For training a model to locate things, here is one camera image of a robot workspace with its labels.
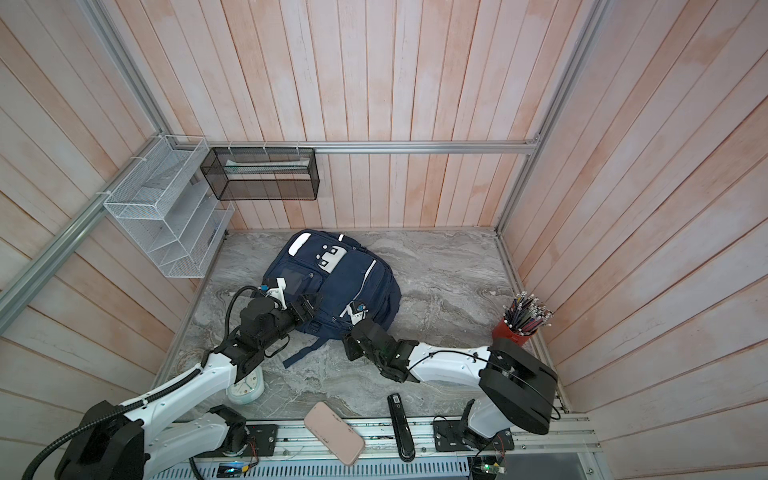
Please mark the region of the navy blue backpack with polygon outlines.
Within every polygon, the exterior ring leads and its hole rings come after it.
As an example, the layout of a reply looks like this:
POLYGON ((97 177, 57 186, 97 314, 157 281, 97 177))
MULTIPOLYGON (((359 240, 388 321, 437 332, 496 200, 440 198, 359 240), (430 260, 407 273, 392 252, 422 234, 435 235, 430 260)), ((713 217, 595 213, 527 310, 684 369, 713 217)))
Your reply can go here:
POLYGON ((401 290, 392 268, 357 240, 342 233, 305 229, 294 234, 262 279, 285 280, 291 303, 315 295, 315 316, 299 330, 317 340, 283 362, 290 368, 329 340, 340 340, 361 320, 387 331, 399 311, 401 290))

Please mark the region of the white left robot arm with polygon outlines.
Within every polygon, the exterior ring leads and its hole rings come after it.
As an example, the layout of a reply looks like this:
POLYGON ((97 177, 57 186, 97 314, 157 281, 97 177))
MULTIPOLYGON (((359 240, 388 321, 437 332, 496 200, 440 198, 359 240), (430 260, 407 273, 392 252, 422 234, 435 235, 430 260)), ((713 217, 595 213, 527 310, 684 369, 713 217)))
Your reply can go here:
POLYGON ((236 328, 186 373, 120 405, 103 401, 54 448, 66 449, 57 479, 148 479, 202 453, 239 455, 250 450, 245 418, 219 405, 181 426, 176 420, 212 395, 245 380, 269 358, 268 348, 316 314, 317 294, 298 297, 279 310, 274 299, 256 297, 253 318, 236 328))

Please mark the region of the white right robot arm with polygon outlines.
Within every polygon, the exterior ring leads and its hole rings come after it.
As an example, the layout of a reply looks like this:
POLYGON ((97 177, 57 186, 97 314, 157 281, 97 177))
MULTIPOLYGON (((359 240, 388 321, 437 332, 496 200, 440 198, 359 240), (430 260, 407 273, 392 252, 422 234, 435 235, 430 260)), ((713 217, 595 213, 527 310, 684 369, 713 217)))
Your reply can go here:
POLYGON ((349 360, 365 357, 389 380, 476 389, 479 395, 451 428, 452 436, 465 444, 489 441, 511 427, 546 435, 550 423, 562 419, 555 406, 557 374, 509 339, 478 348, 443 348, 397 340, 380 325, 362 320, 342 341, 349 360))

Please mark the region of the mint green alarm clock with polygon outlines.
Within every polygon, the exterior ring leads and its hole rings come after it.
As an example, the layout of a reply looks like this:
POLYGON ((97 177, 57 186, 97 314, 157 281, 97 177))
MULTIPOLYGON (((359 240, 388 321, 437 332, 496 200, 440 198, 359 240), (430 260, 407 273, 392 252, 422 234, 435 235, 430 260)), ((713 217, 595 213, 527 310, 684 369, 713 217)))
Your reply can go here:
POLYGON ((247 405, 255 402, 264 393, 266 383, 263 369, 256 367, 250 374, 226 389, 230 402, 237 405, 247 405))

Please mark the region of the black stapler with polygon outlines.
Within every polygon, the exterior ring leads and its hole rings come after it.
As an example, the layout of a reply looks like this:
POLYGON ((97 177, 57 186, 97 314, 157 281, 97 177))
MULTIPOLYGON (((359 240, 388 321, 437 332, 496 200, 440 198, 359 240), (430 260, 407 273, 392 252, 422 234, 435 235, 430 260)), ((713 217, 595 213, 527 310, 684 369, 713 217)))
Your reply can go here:
POLYGON ((389 395, 387 403, 398 455, 403 462, 410 463, 416 456, 415 443, 400 395, 398 393, 389 395))

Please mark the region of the pink pencil case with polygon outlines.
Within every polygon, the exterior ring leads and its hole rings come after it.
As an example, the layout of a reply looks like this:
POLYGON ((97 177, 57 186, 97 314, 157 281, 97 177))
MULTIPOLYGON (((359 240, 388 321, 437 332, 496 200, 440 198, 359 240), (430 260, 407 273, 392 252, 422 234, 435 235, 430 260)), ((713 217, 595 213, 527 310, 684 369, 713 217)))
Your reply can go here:
POLYGON ((363 437, 324 402, 312 407, 304 426, 346 466, 355 464, 365 448, 363 437))

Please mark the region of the red pencil holder with pencils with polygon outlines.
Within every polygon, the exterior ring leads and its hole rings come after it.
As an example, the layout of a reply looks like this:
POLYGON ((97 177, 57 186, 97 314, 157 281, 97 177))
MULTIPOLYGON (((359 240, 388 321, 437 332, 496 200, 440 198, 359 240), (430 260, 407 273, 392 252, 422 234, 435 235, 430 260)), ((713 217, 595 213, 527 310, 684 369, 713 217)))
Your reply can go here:
POLYGON ((523 346, 542 327, 550 324, 553 312, 540 299, 526 291, 517 294, 504 308, 501 319, 492 330, 492 339, 500 338, 523 346))

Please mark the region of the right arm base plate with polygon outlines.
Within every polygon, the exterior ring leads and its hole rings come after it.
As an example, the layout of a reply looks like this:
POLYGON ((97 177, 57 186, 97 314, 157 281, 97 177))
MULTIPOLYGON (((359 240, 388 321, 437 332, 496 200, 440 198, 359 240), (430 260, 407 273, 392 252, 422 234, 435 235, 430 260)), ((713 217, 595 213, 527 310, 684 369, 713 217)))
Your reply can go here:
POLYGON ((515 449, 509 430, 499 432, 493 439, 485 439, 471 431, 461 420, 449 420, 444 416, 435 416, 432 428, 434 446, 438 452, 493 450, 503 454, 515 449))

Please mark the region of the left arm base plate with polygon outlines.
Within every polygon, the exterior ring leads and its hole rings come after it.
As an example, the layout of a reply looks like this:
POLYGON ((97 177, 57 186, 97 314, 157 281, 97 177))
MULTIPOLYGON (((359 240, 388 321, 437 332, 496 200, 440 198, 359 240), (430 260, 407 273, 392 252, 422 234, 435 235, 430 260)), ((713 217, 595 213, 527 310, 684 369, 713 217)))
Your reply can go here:
POLYGON ((277 424, 247 424, 243 456, 252 459, 272 457, 278 439, 278 429, 277 424))

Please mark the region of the black mesh wall basket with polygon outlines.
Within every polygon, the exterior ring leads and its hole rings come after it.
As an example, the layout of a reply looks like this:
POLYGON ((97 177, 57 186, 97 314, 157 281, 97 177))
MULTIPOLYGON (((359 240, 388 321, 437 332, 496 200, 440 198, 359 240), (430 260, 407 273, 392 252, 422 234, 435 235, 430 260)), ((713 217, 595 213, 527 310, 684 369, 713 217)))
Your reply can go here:
POLYGON ((310 148, 214 147, 200 169, 224 201, 314 201, 320 186, 310 148))

